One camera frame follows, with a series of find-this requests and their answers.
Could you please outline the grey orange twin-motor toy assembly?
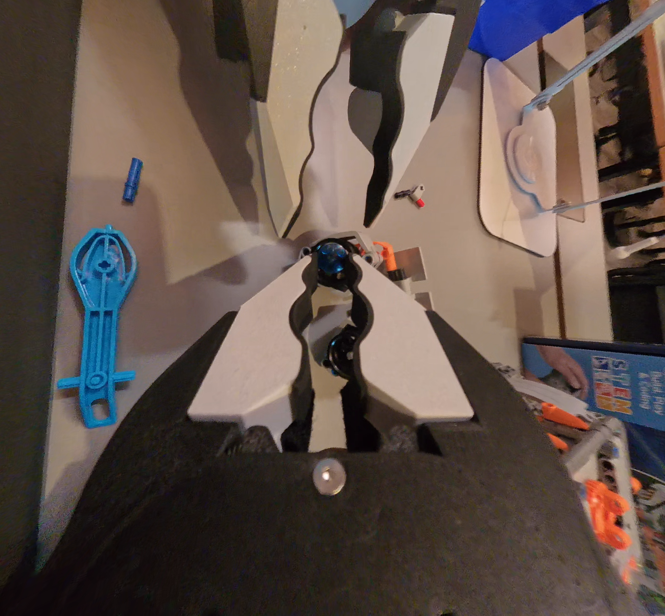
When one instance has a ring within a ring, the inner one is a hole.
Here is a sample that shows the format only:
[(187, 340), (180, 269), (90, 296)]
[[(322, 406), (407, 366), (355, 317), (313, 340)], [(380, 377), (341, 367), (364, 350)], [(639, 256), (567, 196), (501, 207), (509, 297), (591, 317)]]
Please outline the grey orange twin-motor toy assembly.
[[(413, 290), (414, 283), (427, 281), (420, 247), (396, 251), (386, 241), (375, 240), (366, 233), (350, 230), (303, 246), (297, 259), (311, 255), (317, 256), (319, 246), (328, 241), (334, 241), (344, 246), (348, 252), (346, 262), (352, 255), (359, 255), (367, 264), (389, 279), (423, 308), (429, 311), (434, 309), (432, 296), (428, 290), (422, 292)], [(344, 293), (334, 289), (330, 290), (339, 295), (340, 299), (328, 306), (321, 306), (316, 313), (310, 329), (312, 354), (316, 362), (334, 376), (352, 380), (354, 379), (355, 345), (362, 329), (353, 320), (351, 290), (348, 288), (348, 291)]]

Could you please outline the translucent blue round stud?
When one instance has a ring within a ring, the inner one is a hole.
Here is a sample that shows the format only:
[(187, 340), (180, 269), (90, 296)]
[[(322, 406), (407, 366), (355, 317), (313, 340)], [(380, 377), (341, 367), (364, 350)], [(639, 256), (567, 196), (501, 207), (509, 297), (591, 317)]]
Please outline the translucent blue round stud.
[(317, 250), (317, 260), (320, 271), (328, 277), (338, 277), (345, 270), (348, 252), (336, 241), (327, 241)]

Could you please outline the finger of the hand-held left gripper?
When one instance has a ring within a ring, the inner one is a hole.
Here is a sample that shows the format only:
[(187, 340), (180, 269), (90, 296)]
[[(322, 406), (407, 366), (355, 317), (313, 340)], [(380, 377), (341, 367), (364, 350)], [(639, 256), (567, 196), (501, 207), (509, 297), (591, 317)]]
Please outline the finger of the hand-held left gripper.
[(265, 102), (254, 126), (267, 207), (286, 238), (303, 204), (301, 181), (314, 150), (312, 113), (340, 55), (344, 21), (333, 0), (278, 0)]
[(351, 85), (380, 97), (363, 224), (378, 219), (432, 120), (453, 15), (379, 15), (351, 43)]

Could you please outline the light blue brick separator tool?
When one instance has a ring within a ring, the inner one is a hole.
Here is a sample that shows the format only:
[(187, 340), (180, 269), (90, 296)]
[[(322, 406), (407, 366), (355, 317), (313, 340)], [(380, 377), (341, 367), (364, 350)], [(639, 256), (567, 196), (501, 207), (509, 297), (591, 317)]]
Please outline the light blue brick separator tool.
[(136, 378), (118, 371), (118, 323), (134, 285), (136, 254), (126, 236), (110, 224), (91, 229), (72, 250), (69, 271), (84, 310), (79, 374), (60, 379), (58, 389), (78, 391), (79, 410), (88, 429), (117, 422), (116, 387)]

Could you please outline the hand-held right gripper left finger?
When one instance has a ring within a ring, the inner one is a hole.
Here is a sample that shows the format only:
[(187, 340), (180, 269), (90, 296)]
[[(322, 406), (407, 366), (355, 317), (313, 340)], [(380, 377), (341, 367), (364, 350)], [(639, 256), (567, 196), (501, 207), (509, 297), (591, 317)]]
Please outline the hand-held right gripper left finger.
[(307, 416), (311, 375), (303, 331), (318, 269), (305, 256), (240, 306), (189, 405), (198, 422), (284, 432)]

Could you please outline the white desk lamp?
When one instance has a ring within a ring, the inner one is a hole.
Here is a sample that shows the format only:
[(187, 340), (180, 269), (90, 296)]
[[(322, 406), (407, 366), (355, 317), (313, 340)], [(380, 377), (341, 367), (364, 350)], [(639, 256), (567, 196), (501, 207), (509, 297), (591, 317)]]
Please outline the white desk lamp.
[(534, 94), (501, 61), (483, 67), (479, 156), (479, 217), (486, 231), (537, 257), (550, 257), (557, 243), (560, 214), (664, 187), (642, 188), (580, 204), (557, 196), (557, 127), (550, 102), (565, 87), (640, 34), (664, 14), (664, 0), (649, 6), (605, 44)]

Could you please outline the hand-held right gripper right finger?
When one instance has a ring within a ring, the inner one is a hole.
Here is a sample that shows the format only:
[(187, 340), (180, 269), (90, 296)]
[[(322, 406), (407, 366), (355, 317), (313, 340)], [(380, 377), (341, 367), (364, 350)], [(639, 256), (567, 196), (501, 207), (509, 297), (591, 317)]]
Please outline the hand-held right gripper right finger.
[(426, 310), (361, 256), (353, 263), (354, 292), (368, 314), (354, 357), (368, 398), (365, 417), (380, 432), (471, 420), (473, 408)]

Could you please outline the blue toy kit box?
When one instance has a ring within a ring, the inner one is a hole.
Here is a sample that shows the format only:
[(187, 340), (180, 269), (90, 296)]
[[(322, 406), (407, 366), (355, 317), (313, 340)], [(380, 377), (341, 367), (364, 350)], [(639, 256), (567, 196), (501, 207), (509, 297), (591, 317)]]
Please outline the blue toy kit box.
[(664, 431), (664, 346), (527, 337), (526, 377), (580, 401), (590, 412)]

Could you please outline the large grey orange toy vehicle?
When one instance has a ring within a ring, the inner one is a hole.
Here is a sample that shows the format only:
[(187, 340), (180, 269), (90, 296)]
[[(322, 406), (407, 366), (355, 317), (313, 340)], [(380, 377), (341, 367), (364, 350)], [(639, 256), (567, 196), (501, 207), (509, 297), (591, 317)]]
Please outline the large grey orange toy vehicle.
[(559, 451), (597, 541), (625, 583), (664, 613), (664, 481), (632, 466), (627, 427), (514, 368), (494, 367), (520, 393)]

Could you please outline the blue toy pin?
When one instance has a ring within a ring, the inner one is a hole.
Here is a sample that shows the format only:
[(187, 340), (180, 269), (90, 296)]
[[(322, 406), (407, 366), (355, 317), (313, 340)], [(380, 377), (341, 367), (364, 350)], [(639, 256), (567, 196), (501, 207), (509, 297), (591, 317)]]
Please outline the blue toy pin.
[(128, 175), (124, 184), (124, 191), (122, 194), (122, 201), (126, 204), (133, 204), (138, 195), (138, 188), (140, 185), (140, 178), (143, 170), (143, 161), (139, 158), (133, 157), (130, 162)]

